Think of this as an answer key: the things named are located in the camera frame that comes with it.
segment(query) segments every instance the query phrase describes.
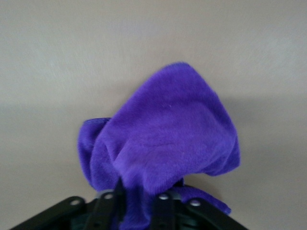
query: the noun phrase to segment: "microfiber cloth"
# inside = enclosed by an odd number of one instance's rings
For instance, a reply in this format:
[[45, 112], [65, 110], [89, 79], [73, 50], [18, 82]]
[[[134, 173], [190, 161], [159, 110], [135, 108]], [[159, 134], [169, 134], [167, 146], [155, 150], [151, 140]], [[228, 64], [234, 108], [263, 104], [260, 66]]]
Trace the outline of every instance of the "microfiber cloth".
[[146, 229], [154, 196], [168, 189], [182, 202], [200, 197], [230, 213], [202, 190], [173, 186], [188, 174], [217, 176], [240, 164], [234, 124], [218, 95], [187, 63], [156, 72], [112, 118], [85, 121], [78, 150], [95, 190], [114, 189], [122, 178], [128, 199], [121, 230]]

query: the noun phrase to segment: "purple cloth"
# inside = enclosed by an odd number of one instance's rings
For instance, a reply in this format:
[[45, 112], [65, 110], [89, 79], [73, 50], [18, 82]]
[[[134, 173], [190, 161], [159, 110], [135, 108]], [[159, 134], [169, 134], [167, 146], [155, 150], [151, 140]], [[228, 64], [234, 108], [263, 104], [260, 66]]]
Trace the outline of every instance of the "purple cloth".
[[[97, 191], [118, 177], [128, 190], [122, 230], [146, 229], [152, 198], [191, 173], [217, 176], [239, 166], [236, 129], [217, 94], [188, 64], [151, 76], [112, 118], [85, 121], [78, 139], [81, 166]], [[224, 213], [223, 202], [196, 188], [173, 188], [183, 202], [201, 197]]]

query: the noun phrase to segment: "screw head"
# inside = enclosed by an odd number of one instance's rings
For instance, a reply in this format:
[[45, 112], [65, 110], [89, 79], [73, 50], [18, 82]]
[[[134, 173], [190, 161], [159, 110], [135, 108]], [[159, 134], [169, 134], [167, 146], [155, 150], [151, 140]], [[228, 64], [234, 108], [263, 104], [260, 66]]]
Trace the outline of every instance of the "screw head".
[[159, 195], [159, 199], [161, 199], [161, 200], [167, 200], [168, 199], [168, 195], [166, 195], [166, 194], [160, 194]]
[[113, 198], [113, 195], [112, 194], [106, 194], [105, 196], [104, 196], [104, 199], [106, 199], [106, 200], [109, 200], [109, 199], [112, 199]]
[[78, 205], [78, 204], [80, 204], [80, 200], [73, 200], [73, 201], [71, 201], [70, 202], [70, 205]]
[[197, 206], [200, 206], [201, 203], [198, 200], [191, 200], [190, 201], [190, 205], [192, 205], [194, 207], [197, 207]]

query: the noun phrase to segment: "gray background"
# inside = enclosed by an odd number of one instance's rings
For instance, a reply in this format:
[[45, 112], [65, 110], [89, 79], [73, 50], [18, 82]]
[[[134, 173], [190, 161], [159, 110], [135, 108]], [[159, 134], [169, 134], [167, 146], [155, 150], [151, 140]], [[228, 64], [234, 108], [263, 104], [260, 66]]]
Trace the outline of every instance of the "gray background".
[[0, 229], [71, 195], [83, 120], [112, 116], [152, 73], [186, 61], [219, 94], [242, 165], [190, 175], [253, 230], [307, 226], [307, 2], [1, 1]]

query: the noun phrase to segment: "purple towel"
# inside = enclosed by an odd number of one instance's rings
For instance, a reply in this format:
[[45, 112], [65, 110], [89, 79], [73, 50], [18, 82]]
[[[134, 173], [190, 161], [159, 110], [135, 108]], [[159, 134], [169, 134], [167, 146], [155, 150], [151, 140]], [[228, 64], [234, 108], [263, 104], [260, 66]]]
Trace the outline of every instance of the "purple towel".
[[[236, 129], [217, 94], [188, 64], [151, 76], [112, 118], [85, 121], [78, 139], [81, 166], [97, 190], [120, 176], [128, 191], [121, 230], [143, 230], [151, 201], [187, 174], [217, 176], [239, 166]], [[173, 187], [183, 202], [201, 197], [229, 214], [204, 191]]]

